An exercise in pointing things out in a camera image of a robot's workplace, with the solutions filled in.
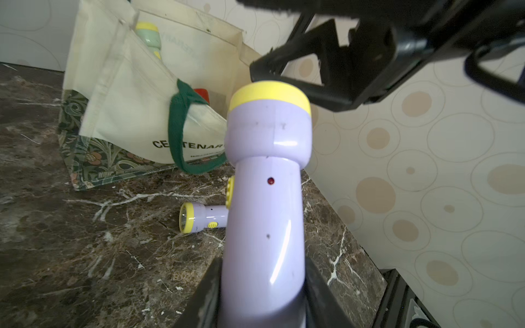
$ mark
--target yellow switch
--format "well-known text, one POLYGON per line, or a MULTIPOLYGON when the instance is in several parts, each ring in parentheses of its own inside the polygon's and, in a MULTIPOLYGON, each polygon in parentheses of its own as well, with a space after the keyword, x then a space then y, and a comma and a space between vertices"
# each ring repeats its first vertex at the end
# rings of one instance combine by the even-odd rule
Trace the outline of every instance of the yellow switch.
POLYGON ((226 186, 226 208, 229 209, 232 204, 233 185, 235 183, 235 175, 228 178, 228 185, 226 186))

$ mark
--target red object in bag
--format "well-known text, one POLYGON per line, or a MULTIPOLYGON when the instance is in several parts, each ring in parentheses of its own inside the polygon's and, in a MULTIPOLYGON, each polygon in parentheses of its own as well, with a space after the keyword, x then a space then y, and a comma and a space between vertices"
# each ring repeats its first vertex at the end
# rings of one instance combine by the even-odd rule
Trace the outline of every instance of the red object in bag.
POLYGON ((204 98, 204 100, 206 100, 209 104, 209 94, 208 94, 208 90, 206 89, 193 89, 195 92, 198 93, 199 96, 201 96, 202 98, 204 98))

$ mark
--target lavender plastic handle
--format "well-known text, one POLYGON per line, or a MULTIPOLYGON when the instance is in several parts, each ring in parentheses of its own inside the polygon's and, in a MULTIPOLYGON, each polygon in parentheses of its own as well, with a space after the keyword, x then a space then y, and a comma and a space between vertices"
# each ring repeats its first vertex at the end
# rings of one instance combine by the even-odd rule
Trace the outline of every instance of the lavender plastic handle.
POLYGON ((228 116, 235 166, 220 290, 219 327, 300 327, 305 243, 300 170, 311 154, 300 107, 256 100, 228 116))
POLYGON ((226 228, 228 223, 228 209, 226 205, 204 206, 206 209, 206 222, 216 222, 216 228, 226 228))

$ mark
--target green bag handle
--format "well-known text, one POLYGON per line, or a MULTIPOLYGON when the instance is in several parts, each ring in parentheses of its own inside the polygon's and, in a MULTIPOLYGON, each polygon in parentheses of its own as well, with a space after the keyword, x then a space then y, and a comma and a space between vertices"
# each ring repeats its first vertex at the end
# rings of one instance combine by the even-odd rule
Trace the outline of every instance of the green bag handle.
POLYGON ((186 116, 192 103, 206 104, 204 100, 192 87, 177 81, 178 93, 171 98, 170 116, 167 122, 167 138, 170 143, 170 152, 173 161, 186 173, 203 174, 209 172, 226 162, 226 154, 222 153, 218 158, 200 164, 189 164, 184 161, 182 155, 182 137, 186 116))

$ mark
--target robotic arm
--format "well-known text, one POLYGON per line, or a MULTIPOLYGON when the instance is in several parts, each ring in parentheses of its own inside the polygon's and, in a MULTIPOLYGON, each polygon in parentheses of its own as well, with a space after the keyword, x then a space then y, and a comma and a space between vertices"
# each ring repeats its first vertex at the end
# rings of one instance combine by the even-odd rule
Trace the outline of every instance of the robotic arm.
POLYGON ((286 44, 251 64, 251 79, 292 84, 331 111, 380 102, 428 63, 463 56, 472 80, 525 103, 525 72, 512 83, 479 65, 525 45, 524 0, 239 2, 303 13, 286 44), (339 46, 334 20, 302 34, 312 13, 359 18, 349 45, 339 46), (322 86, 280 75, 287 62, 309 54, 319 58, 322 86))

